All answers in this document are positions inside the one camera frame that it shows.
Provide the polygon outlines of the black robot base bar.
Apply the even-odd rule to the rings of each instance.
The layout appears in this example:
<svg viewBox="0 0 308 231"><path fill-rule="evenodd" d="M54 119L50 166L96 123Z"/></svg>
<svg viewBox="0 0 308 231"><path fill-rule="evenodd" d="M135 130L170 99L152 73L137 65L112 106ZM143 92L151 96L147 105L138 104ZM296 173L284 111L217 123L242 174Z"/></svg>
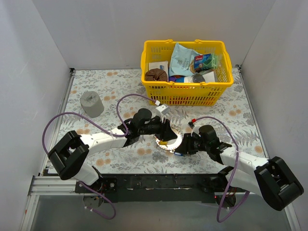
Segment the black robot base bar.
<svg viewBox="0 0 308 231"><path fill-rule="evenodd" d="M221 174L102 174L89 187L113 203L215 203L226 186Z"/></svg>

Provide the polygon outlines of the yellow key tag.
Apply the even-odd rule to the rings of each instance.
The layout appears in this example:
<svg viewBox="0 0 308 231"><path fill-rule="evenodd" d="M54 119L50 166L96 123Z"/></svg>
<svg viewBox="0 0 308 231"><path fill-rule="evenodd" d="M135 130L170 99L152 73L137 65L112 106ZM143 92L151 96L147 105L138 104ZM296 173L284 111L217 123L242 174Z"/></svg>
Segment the yellow key tag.
<svg viewBox="0 0 308 231"><path fill-rule="evenodd" d="M160 141L159 144L160 145L168 145L168 142L167 141Z"/></svg>

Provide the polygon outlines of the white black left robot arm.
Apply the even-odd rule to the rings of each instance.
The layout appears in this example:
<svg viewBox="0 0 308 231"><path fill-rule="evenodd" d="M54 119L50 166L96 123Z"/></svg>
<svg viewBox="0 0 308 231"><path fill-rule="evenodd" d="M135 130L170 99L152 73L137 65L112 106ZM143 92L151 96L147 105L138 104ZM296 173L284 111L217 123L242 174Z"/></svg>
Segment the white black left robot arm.
<svg viewBox="0 0 308 231"><path fill-rule="evenodd" d="M165 118L167 106L156 107L156 116L146 108L139 109L133 118L106 132L79 135L72 130L47 152L56 172L62 180L76 179L86 184L93 193L102 188L99 171L85 160L89 154L113 148L123 148L136 143L141 135L154 135L158 141L169 142L179 136Z"/></svg>

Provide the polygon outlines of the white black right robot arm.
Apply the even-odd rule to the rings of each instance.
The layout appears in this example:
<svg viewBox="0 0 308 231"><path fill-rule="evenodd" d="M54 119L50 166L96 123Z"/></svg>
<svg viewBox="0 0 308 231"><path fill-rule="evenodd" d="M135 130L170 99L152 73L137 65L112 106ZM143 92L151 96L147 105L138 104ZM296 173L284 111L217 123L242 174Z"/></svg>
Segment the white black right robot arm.
<svg viewBox="0 0 308 231"><path fill-rule="evenodd" d="M261 196L277 211L304 193L303 186L283 159L237 152L234 146L219 140L211 125L199 127L198 132L185 133L175 149L179 155L197 152L206 152L213 161L225 166L217 176L205 182L216 191L241 188Z"/></svg>

